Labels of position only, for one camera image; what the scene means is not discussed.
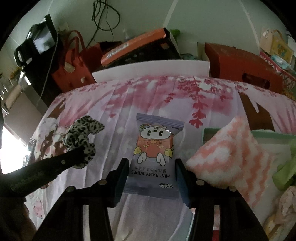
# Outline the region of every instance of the silver bolt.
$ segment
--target silver bolt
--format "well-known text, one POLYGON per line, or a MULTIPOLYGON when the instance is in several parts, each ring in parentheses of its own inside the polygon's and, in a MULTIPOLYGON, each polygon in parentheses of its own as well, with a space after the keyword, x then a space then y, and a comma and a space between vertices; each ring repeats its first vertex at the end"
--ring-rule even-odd
POLYGON ((76 189, 76 187, 74 187, 74 186, 69 186, 69 187, 66 188, 66 191, 67 191, 67 192, 73 192, 75 189, 76 189))
POLYGON ((197 181, 196 181, 196 184, 197 184, 198 186, 203 186, 203 185, 205 184, 205 182, 204 182, 203 180, 197 180, 197 181))
POLYGON ((107 184, 107 180, 106 179, 101 179, 100 181, 98 181, 99 185, 106 185, 107 184))
POLYGON ((232 192, 235 192, 237 190, 237 188, 235 186, 230 186, 229 190, 232 191, 232 192))

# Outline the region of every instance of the leopard print scrunchie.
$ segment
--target leopard print scrunchie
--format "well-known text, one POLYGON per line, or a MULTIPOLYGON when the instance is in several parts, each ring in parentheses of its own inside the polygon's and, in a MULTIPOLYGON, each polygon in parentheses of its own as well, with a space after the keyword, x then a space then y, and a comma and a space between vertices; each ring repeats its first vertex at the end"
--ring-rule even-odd
POLYGON ((67 134, 62 138, 64 145, 68 148, 67 151, 77 147, 84 146, 84 161, 74 168, 84 168, 96 154, 94 143, 89 143, 87 136, 89 134, 97 134, 103 130, 105 126, 94 120, 89 115, 85 115, 75 121, 68 129, 67 134))

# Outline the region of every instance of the striped plush towel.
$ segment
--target striped plush towel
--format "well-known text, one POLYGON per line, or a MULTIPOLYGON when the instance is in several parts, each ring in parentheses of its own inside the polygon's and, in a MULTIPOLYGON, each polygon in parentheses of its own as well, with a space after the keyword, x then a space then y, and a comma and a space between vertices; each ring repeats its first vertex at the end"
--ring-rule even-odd
POLYGON ((187 162, 187 169, 214 187, 236 186, 251 208, 266 187, 274 155, 253 137, 248 121, 235 117, 187 162))

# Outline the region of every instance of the baby wipes package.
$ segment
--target baby wipes package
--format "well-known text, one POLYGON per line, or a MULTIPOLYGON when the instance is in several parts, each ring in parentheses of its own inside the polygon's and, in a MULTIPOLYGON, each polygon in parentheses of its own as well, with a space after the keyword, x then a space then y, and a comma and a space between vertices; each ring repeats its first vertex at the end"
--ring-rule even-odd
POLYGON ((138 113, 137 125, 139 136, 124 192, 178 199, 173 137, 184 122, 138 113))

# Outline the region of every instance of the brand logo on wipes package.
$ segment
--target brand logo on wipes package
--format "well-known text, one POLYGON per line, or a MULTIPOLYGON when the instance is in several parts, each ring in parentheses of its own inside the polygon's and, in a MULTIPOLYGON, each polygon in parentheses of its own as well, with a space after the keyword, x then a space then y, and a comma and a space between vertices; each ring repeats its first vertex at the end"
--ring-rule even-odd
POLYGON ((114 51, 112 51, 111 53, 109 53, 107 55, 107 58, 110 58, 112 55, 118 53, 119 51, 125 49, 126 47, 128 47, 128 43, 126 43, 125 45, 123 45, 122 47, 118 48, 118 49, 115 49, 114 51))
POLYGON ((160 188, 173 188, 173 185, 169 184, 169 183, 160 183, 159 187, 160 188))

